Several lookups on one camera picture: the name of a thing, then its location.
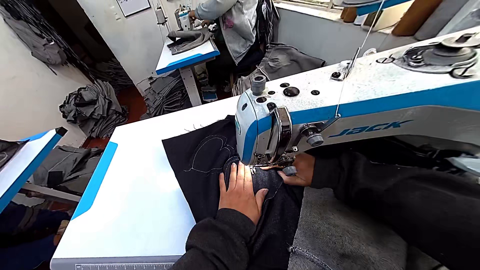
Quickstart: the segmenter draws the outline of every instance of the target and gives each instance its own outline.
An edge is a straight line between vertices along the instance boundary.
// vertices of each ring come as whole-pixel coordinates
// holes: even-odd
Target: gray hoodie
[[[255,42],[258,0],[208,0],[198,5],[195,16],[201,20],[219,18],[223,38],[238,64]]]

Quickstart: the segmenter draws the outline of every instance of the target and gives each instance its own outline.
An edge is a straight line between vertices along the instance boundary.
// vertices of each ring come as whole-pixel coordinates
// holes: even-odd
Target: sewing machine
[[[237,104],[240,159],[293,176],[298,153],[383,136],[474,156],[480,153],[479,45],[463,31],[357,59],[358,50],[347,65],[270,82],[257,76]]]

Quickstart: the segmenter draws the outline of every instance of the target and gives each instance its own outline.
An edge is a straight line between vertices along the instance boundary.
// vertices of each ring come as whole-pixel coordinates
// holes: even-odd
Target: ruler
[[[173,262],[159,263],[85,263],[75,264],[75,270],[166,270]]]

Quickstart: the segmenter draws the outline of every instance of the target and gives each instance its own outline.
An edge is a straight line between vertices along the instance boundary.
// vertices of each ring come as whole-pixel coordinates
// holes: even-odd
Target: jack logo
[[[373,126],[360,126],[360,127],[348,128],[348,129],[344,129],[342,132],[340,132],[337,135],[329,136],[329,138],[330,137],[343,136],[343,135],[358,134],[358,133],[362,133],[362,132],[378,131],[378,130],[389,129],[389,128],[399,128],[399,127],[401,127],[401,124],[405,124],[405,123],[410,122],[410,121],[413,121],[413,120],[376,124],[376,125],[373,125]]]

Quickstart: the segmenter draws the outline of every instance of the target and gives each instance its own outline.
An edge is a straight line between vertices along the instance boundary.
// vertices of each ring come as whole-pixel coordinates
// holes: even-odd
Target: light gray sewing machine
[[[383,136],[480,153],[480,40],[472,30],[480,27],[355,56],[345,68],[254,78],[235,116],[241,161],[295,175],[298,153]]]

